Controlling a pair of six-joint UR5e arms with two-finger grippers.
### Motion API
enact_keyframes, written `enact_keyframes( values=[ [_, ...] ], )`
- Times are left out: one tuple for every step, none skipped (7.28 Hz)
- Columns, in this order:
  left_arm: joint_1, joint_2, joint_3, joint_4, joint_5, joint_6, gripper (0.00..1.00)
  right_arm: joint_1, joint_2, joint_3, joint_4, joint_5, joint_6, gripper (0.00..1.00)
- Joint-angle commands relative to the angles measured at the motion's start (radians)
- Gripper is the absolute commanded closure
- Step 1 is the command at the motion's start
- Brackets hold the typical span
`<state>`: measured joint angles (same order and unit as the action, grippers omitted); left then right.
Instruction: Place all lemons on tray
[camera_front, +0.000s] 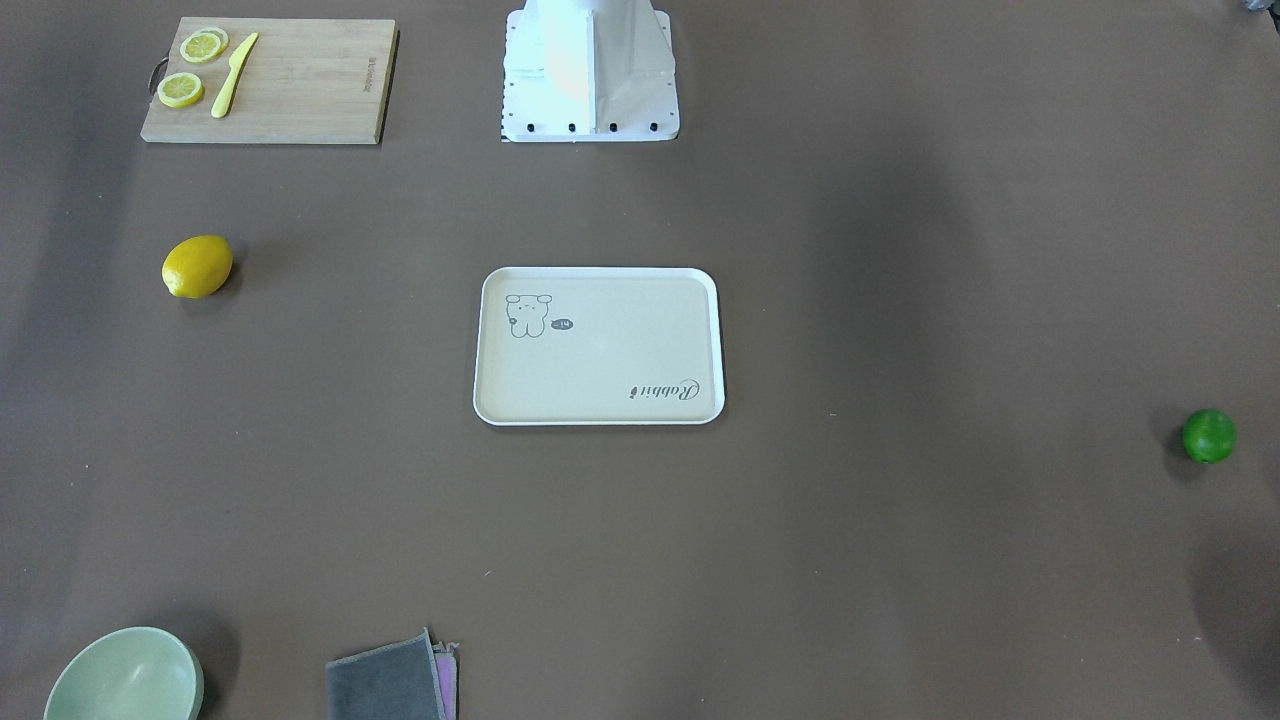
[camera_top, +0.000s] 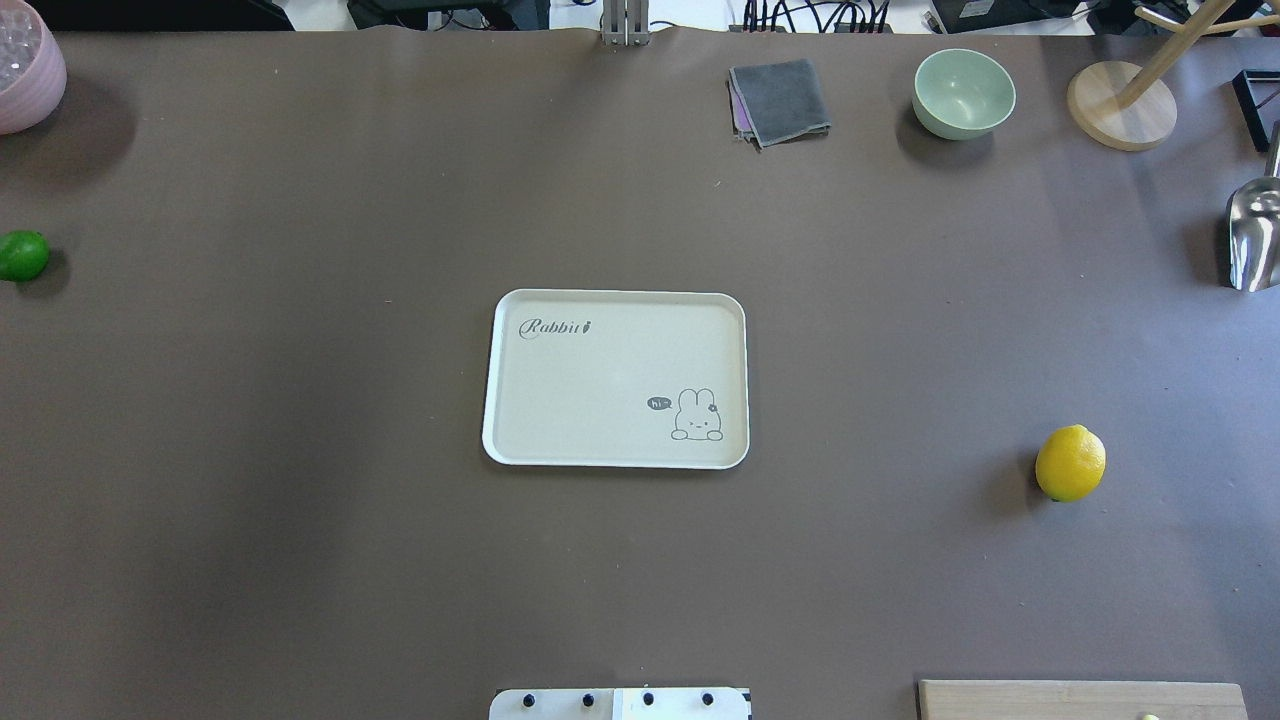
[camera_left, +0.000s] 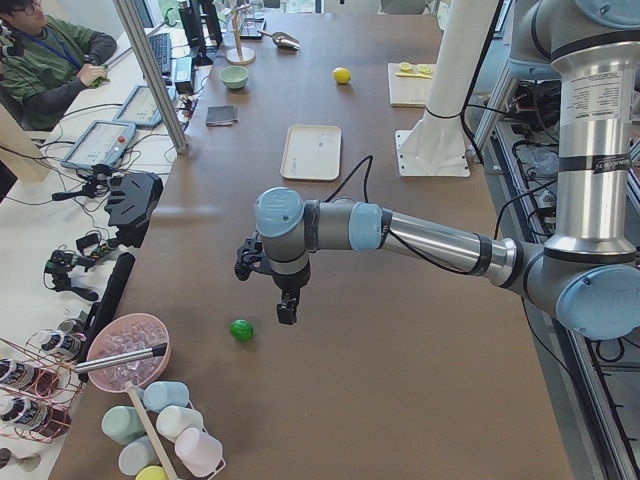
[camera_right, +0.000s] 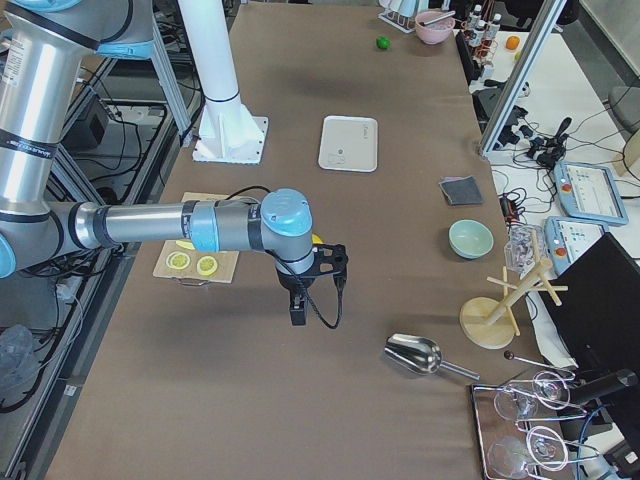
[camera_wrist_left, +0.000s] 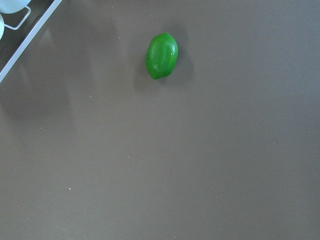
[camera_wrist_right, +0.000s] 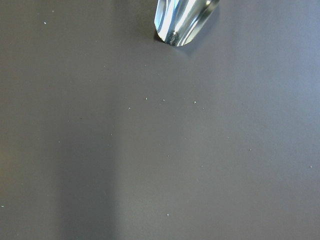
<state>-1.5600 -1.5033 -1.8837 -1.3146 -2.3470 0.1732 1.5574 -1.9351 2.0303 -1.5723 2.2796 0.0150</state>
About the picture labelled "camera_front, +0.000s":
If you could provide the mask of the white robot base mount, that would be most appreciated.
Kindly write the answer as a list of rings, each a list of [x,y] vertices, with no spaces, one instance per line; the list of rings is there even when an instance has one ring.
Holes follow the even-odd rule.
[[[504,142],[680,135],[671,18],[649,1],[526,1],[506,18],[503,69]]]

